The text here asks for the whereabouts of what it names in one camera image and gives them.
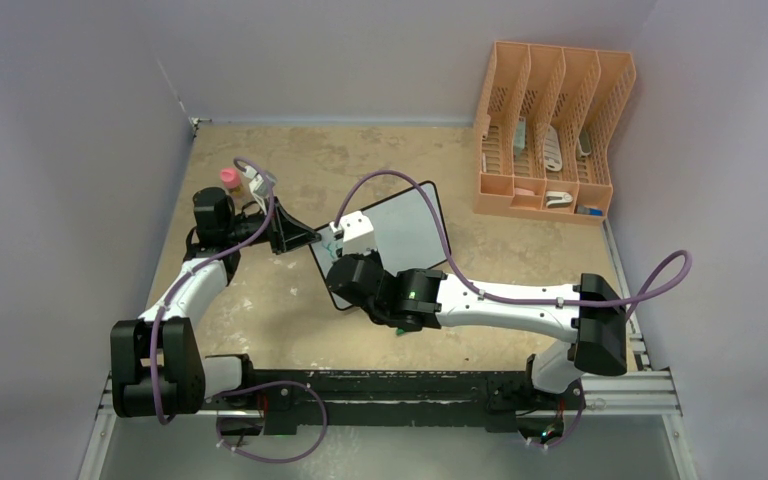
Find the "white whiteboard black frame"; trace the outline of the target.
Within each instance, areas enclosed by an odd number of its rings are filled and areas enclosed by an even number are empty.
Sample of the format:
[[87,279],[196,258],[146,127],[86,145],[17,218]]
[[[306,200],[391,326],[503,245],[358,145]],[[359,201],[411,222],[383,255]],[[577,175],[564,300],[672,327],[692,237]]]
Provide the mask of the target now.
[[436,184],[425,180],[420,186],[431,207],[409,187],[361,209],[374,227],[383,266],[391,274],[411,268],[432,269],[446,261],[431,215],[443,216]]

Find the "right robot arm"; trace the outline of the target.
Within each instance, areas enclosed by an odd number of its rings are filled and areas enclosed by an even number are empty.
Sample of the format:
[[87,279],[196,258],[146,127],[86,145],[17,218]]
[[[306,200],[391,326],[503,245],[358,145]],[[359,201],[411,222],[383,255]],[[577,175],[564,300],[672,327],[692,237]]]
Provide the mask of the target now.
[[352,254],[332,265],[325,283],[373,323],[406,332],[484,326],[554,338],[534,356],[521,381],[524,399],[536,407],[548,405],[583,374],[627,372],[626,312],[597,274],[557,286],[477,282],[467,287],[440,270],[391,274],[377,257]]

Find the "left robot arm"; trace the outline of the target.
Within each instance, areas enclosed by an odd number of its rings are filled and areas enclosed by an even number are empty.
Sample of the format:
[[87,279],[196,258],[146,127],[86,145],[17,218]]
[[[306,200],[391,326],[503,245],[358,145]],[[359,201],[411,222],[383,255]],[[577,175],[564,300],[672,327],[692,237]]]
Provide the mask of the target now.
[[217,395],[235,409],[252,405],[258,382],[249,357],[203,357],[195,327],[230,285],[241,248],[267,242],[281,255],[321,239],[279,200],[260,212],[239,213],[222,188],[209,187],[194,194],[193,205],[195,225],[175,281],[138,318],[119,321],[111,330],[112,404],[120,417],[156,416],[167,423],[198,412]]

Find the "pink lid crayon bottle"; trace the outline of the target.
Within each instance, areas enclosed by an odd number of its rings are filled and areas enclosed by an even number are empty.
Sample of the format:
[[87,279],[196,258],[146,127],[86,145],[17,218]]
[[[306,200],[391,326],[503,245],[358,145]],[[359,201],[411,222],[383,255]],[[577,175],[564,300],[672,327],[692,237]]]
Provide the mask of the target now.
[[237,203],[245,199],[242,178],[235,168],[223,168],[219,178],[228,195]]

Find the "white stapler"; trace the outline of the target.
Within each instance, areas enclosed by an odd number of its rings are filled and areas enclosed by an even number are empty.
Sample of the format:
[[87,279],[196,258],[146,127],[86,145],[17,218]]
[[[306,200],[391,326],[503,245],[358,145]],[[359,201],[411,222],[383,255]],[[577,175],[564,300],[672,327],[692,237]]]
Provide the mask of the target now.
[[573,195],[566,191],[547,191],[545,207],[547,209],[567,208],[574,201]]

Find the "white perforated object in organizer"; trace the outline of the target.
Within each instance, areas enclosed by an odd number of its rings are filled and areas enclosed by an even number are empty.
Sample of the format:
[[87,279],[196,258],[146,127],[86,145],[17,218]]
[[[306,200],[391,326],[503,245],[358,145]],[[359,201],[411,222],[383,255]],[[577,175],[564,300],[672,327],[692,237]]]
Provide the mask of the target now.
[[549,172],[557,173],[563,169],[563,156],[558,132],[551,124],[547,126],[544,141],[543,165]]

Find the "peach plastic file organizer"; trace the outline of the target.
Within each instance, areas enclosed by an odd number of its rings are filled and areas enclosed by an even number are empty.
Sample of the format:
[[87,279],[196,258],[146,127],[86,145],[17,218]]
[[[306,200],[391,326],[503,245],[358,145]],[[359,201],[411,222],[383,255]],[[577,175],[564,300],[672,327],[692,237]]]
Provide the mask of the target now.
[[474,211],[602,224],[609,147],[635,81],[629,52],[495,42],[473,122]]

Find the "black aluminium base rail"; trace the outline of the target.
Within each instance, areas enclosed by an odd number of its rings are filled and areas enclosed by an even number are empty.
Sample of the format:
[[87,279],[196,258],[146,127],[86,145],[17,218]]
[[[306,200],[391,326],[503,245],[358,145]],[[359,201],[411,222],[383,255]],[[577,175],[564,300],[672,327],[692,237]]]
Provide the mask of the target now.
[[255,369],[246,362],[227,385],[206,375],[163,383],[165,414],[261,421],[266,435],[301,426],[474,427],[550,436],[583,414],[679,412],[667,372],[586,375],[561,394],[538,391],[523,371]]

